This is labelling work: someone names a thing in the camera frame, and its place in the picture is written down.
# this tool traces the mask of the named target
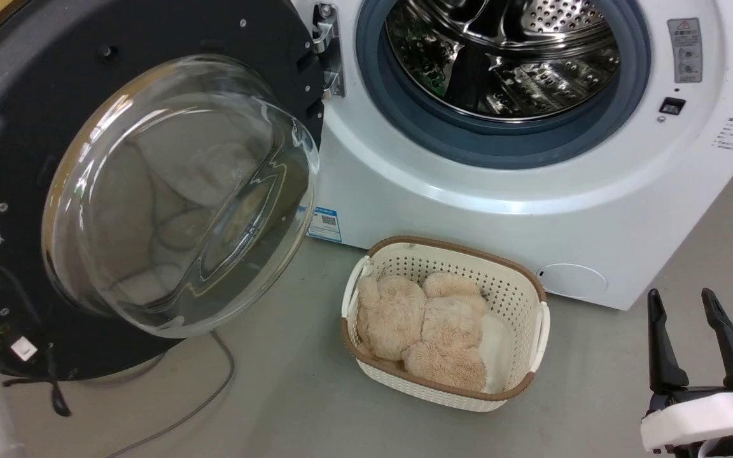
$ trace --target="black cable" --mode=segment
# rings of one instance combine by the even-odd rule
[[[36,311],[36,308],[33,307],[32,301],[30,301],[30,296],[28,296],[26,290],[24,290],[24,287],[18,280],[17,276],[15,276],[13,272],[10,272],[8,268],[4,267],[1,264],[0,273],[5,275],[6,278],[8,278],[8,280],[13,284],[15,291],[17,291],[18,296],[24,304],[24,308],[27,310],[32,320],[35,321],[35,324],[41,334],[43,334],[43,337],[48,341],[44,351],[44,357],[47,362],[47,377],[9,379],[5,380],[2,385],[8,387],[25,383],[49,383],[50,385],[52,385],[52,391],[50,392],[50,402],[52,402],[53,410],[55,410],[55,413],[61,415],[61,417],[69,417],[73,413],[70,411],[69,406],[67,406],[67,402],[66,400],[64,400],[64,395],[61,393],[61,387],[59,386],[59,378],[57,374],[58,366],[55,363],[55,352],[53,351],[52,339],[50,339],[50,337],[46,335],[46,330],[44,330],[44,325],[41,322],[41,318],[38,316],[38,311]]]
[[[196,409],[189,412],[189,414],[185,415],[185,417],[181,418],[180,420],[175,421],[175,423],[171,424],[171,426],[169,426],[168,428],[161,429],[160,431],[156,432],[155,434],[152,434],[151,436],[147,438],[143,438],[143,440],[139,440],[136,443],[123,447],[122,449],[117,450],[117,452],[114,452],[113,454],[107,456],[107,458],[117,458],[117,456],[123,455],[125,452],[128,452],[129,450],[133,450],[144,444],[150,443],[153,440],[156,440],[160,436],[169,434],[169,432],[171,432],[173,429],[177,428],[178,426],[185,423],[186,421],[191,420],[192,417],[194,417],[194,415],[200,413],[201,410],[206,408],[206,406],[209,405],[211,401],[214,400],[225,389],[225,387],[230,383],[230,379],[232,379],[234,376],[234,357],[230,353],[230,350],[228,350],[227,345],[225,345],[225,343],[222,342],[221,337],[219,337],[216,331],[211,331],[211,336],[213,337],[214,341],[216,342],[216,345],[219,345],[219,347],[222,349],[222,352],[225,353],[225,356],[228,359],[228,376],[225,377],[225,380],[224,382],[222,382],[222,385],[220,385],[219,388],[217,388],[216,391],[214,391],[213,394],[210,395],[203,403],[197,406]]]

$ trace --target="white basket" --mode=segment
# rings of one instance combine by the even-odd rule
[[[503,317],[510,328],[512,344],[494,373],[496,392],[480,393],[454,388],[413,376],[381,363],[358,350],[358,279],[367,275],[401,275],[421,283],[433,272],[466,276],[480,285],[489,311]],[[361,370],[376,382],[432,403],[474,412],[489,412],[520,394],[533,379],[545,353],[550,331],[550,311],[545,291],[526,268],[504,258],[467,247],[418,237],[383,240],[367,253],[349,276],[341,304],[344,343]]]

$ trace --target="teddy bear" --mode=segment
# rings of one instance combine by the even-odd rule
[[[420,342],[426,294],[418,284],[398,275],[358,282],[361,351],[370,357],[400,361],[401,352]]]
[[[433,273],[422,290],[428,297],[420,342],[401,352],[404,368],[417,377],[482,391],[485,365],[480,357],[485,299],[480,287],[460,275]]]

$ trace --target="concrete floor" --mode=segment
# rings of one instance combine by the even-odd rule
[[[259,304],[219,330],[236,357],[230,389],[180,429],[122,458],[646,456],[639,437],[649,400],[643,299],[618,312],[553,296],[550,342],[530,388],[498,411],[460,412],[372,382],[344,348],[340,296],[362,255],[307,241]],[[733,318],[733,181],[654,286],[681,367],[693,384],[719,384],[722,365],[700,290],[715,290]],[[52,413],[46,386],[8,389],[8,396],[32,457],[96,458],[178,420],[226,370],[215,343],[199,337],[135,382],[66,384],[71,418]]]

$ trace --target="qr code label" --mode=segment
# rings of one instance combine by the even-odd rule
[[[338,212],[331,211],[331,209],[316,207],[313,212],[311,226],[307,230],[307,233],[311,237],[341,243]]]

